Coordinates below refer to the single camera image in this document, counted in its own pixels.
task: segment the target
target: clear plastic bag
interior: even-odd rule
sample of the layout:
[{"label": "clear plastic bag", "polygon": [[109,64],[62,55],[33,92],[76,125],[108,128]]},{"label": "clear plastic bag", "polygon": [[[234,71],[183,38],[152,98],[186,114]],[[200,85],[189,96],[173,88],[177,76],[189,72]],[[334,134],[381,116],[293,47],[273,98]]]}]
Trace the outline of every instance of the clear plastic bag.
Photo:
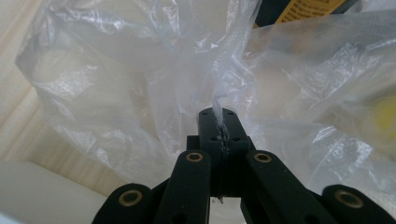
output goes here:
[{"label": "clear plastic bag", "polygon": [[[359,99],[372,99],[361,83],[392,90],[395,11],[251,31],[257,5],[48,1],[17,65],[49,125],[127,181],[165,180],[197,133],[198,112],[223,106],[257,149],[274,152],[313,191],[342,183],[394,195],[393,140],[376,147],[357,125],[368,108]],[[396,210],[394,197],[382,198]],[[212,207],[216,223],[243,222],[235,202]]]},{"label": "clear plastic bag", "polygon": [[197,132],[198,112],[227,85],[243,85],[242,76],[222,80],[228,67],[240,70],[232,55],[242,54],[257,4],[48,1],[17,65],[51,127],[123,178],[154,187]]}]

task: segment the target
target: screw hole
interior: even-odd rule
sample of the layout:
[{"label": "screw hole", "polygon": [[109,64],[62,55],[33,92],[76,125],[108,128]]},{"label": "screw hole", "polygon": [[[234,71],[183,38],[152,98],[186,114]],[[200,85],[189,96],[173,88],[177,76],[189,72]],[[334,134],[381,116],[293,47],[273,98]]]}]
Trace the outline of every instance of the screw hole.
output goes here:
[{"label": "screw hole", "polygon": [[187,217],[183,213],[177,213],[172,216],[172,224],[185,224],[187,223]]},{"label": "screw hole", "polygon": [[319,219],[312,215],[305,216],[304,221],[306,224],[320,224]]},{"label": "screw hole", "polygon": [[140,192],[140,190],[131,189],[121,194],[121,196],[119,197],[119,203],[125,207],[130,207],[140,203],[142,198],[143,194],[142,192]]}]

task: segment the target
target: white surface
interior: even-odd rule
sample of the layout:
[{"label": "white surface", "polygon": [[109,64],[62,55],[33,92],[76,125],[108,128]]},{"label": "white surface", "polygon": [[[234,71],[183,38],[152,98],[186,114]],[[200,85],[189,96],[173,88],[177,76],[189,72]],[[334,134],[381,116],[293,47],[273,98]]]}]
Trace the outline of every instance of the white surface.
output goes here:
[{"label": "white surface", "polygon": [[0,162],[0,223],[91,223],[106,197],[30,162]]}]

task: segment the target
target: yellow label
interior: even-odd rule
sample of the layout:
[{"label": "yellow label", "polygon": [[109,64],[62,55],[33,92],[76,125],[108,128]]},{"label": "yellow label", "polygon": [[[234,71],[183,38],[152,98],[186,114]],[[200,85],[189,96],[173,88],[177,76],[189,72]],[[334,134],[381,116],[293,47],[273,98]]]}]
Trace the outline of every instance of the yellow label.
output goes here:
[{"label": "yellow label", "polygon": [[346,0],[291,0],[276,23],[330,15]]}]

